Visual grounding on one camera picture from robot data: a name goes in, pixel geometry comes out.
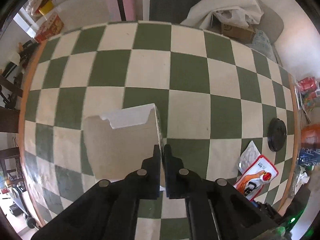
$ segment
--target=blue object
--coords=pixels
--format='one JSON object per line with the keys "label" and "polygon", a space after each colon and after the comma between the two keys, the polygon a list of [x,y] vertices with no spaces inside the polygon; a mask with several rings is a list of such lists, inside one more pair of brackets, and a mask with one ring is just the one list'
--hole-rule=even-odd
{"label": "blue object", "polygon": [[320,149],[301,148],[298,165],[316,165],[320,162]]}

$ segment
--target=silver screw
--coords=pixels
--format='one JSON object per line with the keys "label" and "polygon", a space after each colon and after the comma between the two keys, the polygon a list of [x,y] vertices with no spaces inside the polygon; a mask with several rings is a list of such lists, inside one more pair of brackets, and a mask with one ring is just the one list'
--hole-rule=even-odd
{"label": "silver screw", "polygon": [[227,185],[227,181],[225,179],[217,179],[217,183],[220,186],[225,186]]}
{"label": "silver screw", "polygon": [[144,176],[147,174],[147,171],[145,169],[140,169],[140,170],[137,170],[137,174],[139,176]]}
{"label": "silver screw", "polygon": [[180,169],[180,170],[179,170],[179,173],[180,173],[181,175],[188,175],[188,174],[189,174],[189,171],[188,171],[187,169]]}
{"label": "silver screw", "polygon": [[102,179],[98,182],[99,187],[107,187],[110,184],[109,180]]}

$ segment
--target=wooden table edge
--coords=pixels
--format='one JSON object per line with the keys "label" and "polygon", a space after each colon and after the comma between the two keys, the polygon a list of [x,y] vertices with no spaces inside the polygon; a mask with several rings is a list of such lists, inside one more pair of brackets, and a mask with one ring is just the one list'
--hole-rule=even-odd
{"label": "wooden table edge", "polygon": [[278,212],[282,208],[282,206],[284,205],[284,203],[287,200],[288,195],[289,195],[289,189],[290,189],[290,186],[291,186],[293,172],[294,172],[294,169],[295,169],[295,166],[296,166],[296,160],[298,158],[298,148],[299,148],[298,105],[297,105],[296,95],[295,95],[295,92],[294,92],[293,77],[290,74],[288,74],[288,75],[289,75],[290,92],[291,92],[291,98],[292,98],[292,104],[293,104],[294,141],[293,141],[293,153],[292,153],[291,169],[290,169],[287,185],[285,187],[283,196],[281,198],[280,205],[279,205],[279,207],[277,209]]}
{"label": "wooden table edge", "polygon": [[24,158],[24,123],[25,123],[24,117],[25,117],[25,113],[26,113],[26,104],[27,104],[29,91],[31,88],[32,79],[33,79],[33,76],[36,72],[36,67],[38,65],[40,56],[44,50],[46,43],[47,43],[47,40],[43,41],[38,46],[37,51],[34,52],[34,55],[28,64],[28,73],[27,73],[27,76],[25,77],[25,82],[24,82],[24,86],[23,86],[23,94],[22,94],[22,99],[21,99],[19,125],[18,125],[18,133],[19,133],[18,144],[19,144],[19,149],[20,149],[20,162],[21,162],[22,172],[24,174],[24,178],[26,181],[26,183],[25,183],[26,189],[28,191],[31,203],[36,211],[36,214],[37,214],[38,219],[39,219],[42,226],[45,226],[44,219],[40,215],[40,213],[38,211],[38,207],[36,205],[36,200],[34,199],[34,196],[31,194],[31,192],[29,191],[29,188],[28,188],[28,180],[27,180],[28,176],[27,176],[27,171],[26,171],[26,167],[25,167],[25,158]]}

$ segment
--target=yellow object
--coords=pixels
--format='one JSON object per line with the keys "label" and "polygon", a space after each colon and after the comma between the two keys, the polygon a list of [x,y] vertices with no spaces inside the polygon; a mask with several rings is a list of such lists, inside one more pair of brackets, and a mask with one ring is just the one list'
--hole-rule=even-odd
{"label": "yellow object", "polygon": [[39,8],[39,12],[42,14],[42,15],[46,15],[48,12],[50,12],[52,9],[54,8],[54,5],[52,3],[51,0],[47,1],[47,3]]}

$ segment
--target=white blanket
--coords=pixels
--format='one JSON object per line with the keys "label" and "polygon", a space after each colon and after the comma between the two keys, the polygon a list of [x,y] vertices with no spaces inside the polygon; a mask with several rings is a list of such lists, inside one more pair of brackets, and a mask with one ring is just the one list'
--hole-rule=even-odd
{"label": "white blanket", "polygon": [[220,22],[240,27],[259,24],[263,11],[257,0],[201,0],[193,6],[182,25],[209,29],[212,15]]}

